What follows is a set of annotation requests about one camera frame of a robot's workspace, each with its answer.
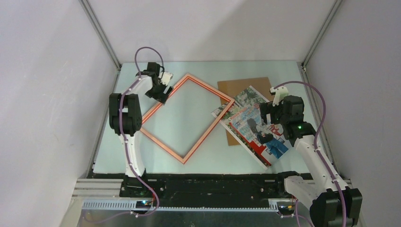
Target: white tabletop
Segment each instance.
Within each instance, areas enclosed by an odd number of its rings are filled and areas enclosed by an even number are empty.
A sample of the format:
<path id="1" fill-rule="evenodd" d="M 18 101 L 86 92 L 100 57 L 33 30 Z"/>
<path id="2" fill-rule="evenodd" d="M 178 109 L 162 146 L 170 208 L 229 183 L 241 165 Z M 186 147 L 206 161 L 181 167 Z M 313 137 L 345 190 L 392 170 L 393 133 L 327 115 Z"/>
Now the white tabletop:
<path id="1" fill-rule="evenodd" d="M 141 70 L 146 63 L 139 64 Z M 231 79 L 268 77 L 272 86 L 289 80 L 301 81 L 295 61 L 214 61 L 214 62 L 168 62 L 166 71 L 174 74 L 174 85 L 186 73 L 190 73 L 217 88 L 217 82 Z M 124 63 L 115 92 L 123 92 L 134 81 L 137 69 L 134 63 Z M 316 129 L 305 88 L 288 85 L 290 94 L 300 96 L 305 103 L 305 121 Z M 140 99 L 142 114 L 156 101 L 144 96 Z M 186 82 L 162 106 L 143 127 L 159 140 L 174 149 L 182 157 L 213 122 L 210 114 L 220 106 L 220 99 L 211 92 Z M 210 135 L 183 165 L 141 132 L 141 155 L 147 173 L 174 174 L 251 174 L 278 173 L 294 170 L 308 173 L 300 154 L 290 148 L 276 163 L 264 170 L 241 145 L 228 146 L 226 132 L 218 124 Z M 116 174 L 125 172 L 125 153 L 118 136 L 110 128 L 108 118 L 95 160 L 94 173 Z"/>

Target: white wall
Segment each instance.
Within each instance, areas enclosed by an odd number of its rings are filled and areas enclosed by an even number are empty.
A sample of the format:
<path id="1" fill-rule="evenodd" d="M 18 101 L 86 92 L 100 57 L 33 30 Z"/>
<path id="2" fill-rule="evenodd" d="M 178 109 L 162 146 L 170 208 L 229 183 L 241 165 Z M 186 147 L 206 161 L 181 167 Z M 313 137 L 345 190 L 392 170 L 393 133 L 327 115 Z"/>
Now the white wall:
<path id="1" fill-rule="evenodd" d="M 121 62 L 302 61 L 334 0 L 90 2 Z"/>
<path id="2" fill-rule="evenodd" d="M 115 74 L 79 1 L 0 1 L 0 226 L 60 224 Z"/>
<path id="3" fill-rule="evenodd" d="M 367 226 L 400 226 L 401 1 L 345 1 L 307 73 L 329 141 L 363 195 Z"/>

